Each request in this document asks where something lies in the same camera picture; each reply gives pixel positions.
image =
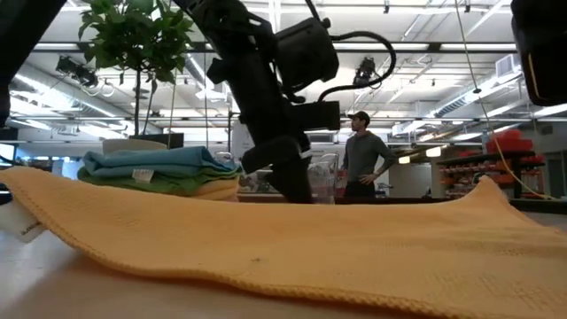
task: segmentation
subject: green leaves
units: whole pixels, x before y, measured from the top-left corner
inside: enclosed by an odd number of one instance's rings
[[[84,49],[87,61],[96,68],[115,67],[140,70],[148,74],[152,90],[158,81],[175,83],[173,71],[185,67],[185,51],[191,45],[188,34],[193,22],[183,10],[172,11],[162,0],[91,0],[90,11],[82,14],[79,37],[89,27],[97,31],[90,47]],[[151,14],[159,11],[154,19]]]
[[[146,15],[150,15],[153,11],[153,0],[130,0],[126,1],[126,3],[128,4],[128,8],[132,11],[140,11]]]
[[[90,9],[95,14],[103,14],[108,12],[114,6],[113,0],[93,0],[90,3]]]

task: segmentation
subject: man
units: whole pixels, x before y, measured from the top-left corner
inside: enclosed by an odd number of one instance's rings
[[[375,197],[374,181],[388,170],[396,157],[382,139],[367,130],[370,117],[366,112],[349,115],[351,127],[356,134],[346,141],[343,168],[346,169],[347,184],[345,197]],[[378,156],[384,164],[375,172]]]

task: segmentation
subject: tag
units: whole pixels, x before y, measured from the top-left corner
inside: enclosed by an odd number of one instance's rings
[[[135,169],[132,172],[132,178],[134,178],[137,183],[150,183],[152,177],[152,169]]]
[[[15,199],[0,206],[0,230],[23,243],[29,243],[45,230],[44,226]]]

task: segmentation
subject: gray shirt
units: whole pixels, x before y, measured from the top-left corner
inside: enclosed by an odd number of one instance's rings
[[[349,138],[346,141],[346,153],[343,162],[343,168],[347,171],[348,182],[360,180],[361,175],[373,174],[378,156],[384,158],[384,163],[388,167],[396,161],[396,156],[384,144],[382,138],[372,133]]]

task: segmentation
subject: yellow towel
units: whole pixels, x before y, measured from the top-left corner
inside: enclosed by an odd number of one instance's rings
[[[452,318],[567,317],[567,237],[487,179],[454,202],[398,206],[224,203],[32,168],[0,182],[69,245],[130,274]]]

